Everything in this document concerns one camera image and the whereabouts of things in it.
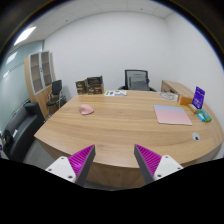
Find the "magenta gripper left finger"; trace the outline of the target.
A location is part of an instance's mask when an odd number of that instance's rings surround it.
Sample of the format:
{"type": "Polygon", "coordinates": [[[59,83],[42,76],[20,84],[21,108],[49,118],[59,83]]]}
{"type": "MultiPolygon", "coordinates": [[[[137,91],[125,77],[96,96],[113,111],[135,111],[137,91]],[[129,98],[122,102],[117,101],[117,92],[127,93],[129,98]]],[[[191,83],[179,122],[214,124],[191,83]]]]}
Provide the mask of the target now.
{"type": "Polygon", "coordinates": [[[90,145],[69,157],[59,157],[46,168],[46,171],[83,186],[95,155],[95,146],[90,145]]]}

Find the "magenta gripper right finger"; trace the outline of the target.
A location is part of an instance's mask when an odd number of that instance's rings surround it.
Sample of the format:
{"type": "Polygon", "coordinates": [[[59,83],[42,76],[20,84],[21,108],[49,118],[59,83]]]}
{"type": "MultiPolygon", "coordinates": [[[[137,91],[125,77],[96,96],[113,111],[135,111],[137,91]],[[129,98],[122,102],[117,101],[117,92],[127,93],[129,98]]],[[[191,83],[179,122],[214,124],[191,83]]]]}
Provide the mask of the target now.
{"type": "Polygon", "coordinates": [[[145,184],[160,180],[182,169],[182,166],[171,156],[161,156],[138,144],[134,145],[134,155],[145,184]]]}

